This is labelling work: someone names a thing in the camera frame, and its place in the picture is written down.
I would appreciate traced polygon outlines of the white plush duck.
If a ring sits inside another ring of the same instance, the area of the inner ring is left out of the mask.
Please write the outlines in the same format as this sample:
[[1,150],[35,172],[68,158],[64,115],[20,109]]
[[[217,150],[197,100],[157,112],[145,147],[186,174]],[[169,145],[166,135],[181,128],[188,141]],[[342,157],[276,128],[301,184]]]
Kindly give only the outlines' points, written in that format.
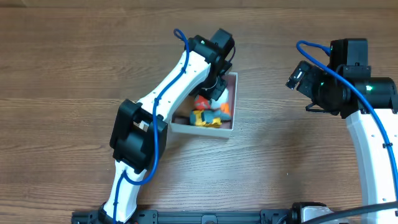
[[220,110],[224,114],[230,115],[230,108],[229,108],[229,90],[226,88],[221,96],[217,99],[211,99],[211,109],[212,110]]

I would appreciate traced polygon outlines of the red ball toy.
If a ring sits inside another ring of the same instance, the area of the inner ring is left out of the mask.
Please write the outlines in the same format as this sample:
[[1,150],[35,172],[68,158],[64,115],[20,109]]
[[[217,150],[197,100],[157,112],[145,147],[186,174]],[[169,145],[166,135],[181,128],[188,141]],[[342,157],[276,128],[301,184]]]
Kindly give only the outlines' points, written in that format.
[[210,110],[211,101],[201,95],[197,95],[194,99],[194,107],[195,110]]

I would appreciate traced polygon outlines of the yellow blue toy excavator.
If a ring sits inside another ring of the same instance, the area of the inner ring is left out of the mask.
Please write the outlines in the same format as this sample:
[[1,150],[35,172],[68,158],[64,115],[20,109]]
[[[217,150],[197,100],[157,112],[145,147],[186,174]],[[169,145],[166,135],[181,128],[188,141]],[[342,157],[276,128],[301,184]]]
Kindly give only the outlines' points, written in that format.
[[189,121],[192,126],[220,128],[223,122],[230,121],[231,116],[221,110],[193,110]]

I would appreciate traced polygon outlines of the brown plush toy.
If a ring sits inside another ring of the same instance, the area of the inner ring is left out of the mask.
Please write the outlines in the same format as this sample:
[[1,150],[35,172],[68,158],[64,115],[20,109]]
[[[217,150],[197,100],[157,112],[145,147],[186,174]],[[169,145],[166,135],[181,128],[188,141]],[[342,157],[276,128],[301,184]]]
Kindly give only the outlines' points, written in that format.
[[191,111],[194,109],[195,109],[194,97],[188,96],[182,101],[180,106],[177,108],[177,110],[175,111],[175,115],[181,117],[189,117]]

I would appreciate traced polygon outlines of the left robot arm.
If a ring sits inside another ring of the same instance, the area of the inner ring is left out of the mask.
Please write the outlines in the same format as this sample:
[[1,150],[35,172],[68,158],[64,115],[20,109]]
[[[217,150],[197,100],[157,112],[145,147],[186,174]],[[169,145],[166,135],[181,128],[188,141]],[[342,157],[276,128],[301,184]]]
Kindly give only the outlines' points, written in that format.
[[137,208],[141,186],[155,176],[165,151],[172,116],[188,96],[193,107],[189,123],[199,128],[220,128],[233,120],[225,73],[236,52],[232,34],[218,29],[212,38],[174,36],[184,43],[178,64],[149,94],[133,102],[124,100],[116,115],[109,142],[115,160],[111,194],[99,210],[100,223],[127,223]]

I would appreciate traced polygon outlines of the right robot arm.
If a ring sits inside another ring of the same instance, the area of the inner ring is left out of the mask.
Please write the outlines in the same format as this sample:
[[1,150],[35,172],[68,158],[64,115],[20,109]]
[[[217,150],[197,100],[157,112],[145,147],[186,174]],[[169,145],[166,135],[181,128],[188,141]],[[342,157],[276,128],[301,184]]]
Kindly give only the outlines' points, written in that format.
[[341,116],[353,141],[362,206],[333,211],[318,202],[297,202],[286,223],[397,223],[397,86],[389,77],[372,77],[366,39],[338,39],[324,46],[296,43],[306,58],[287,87],[311,100],[312,113]]

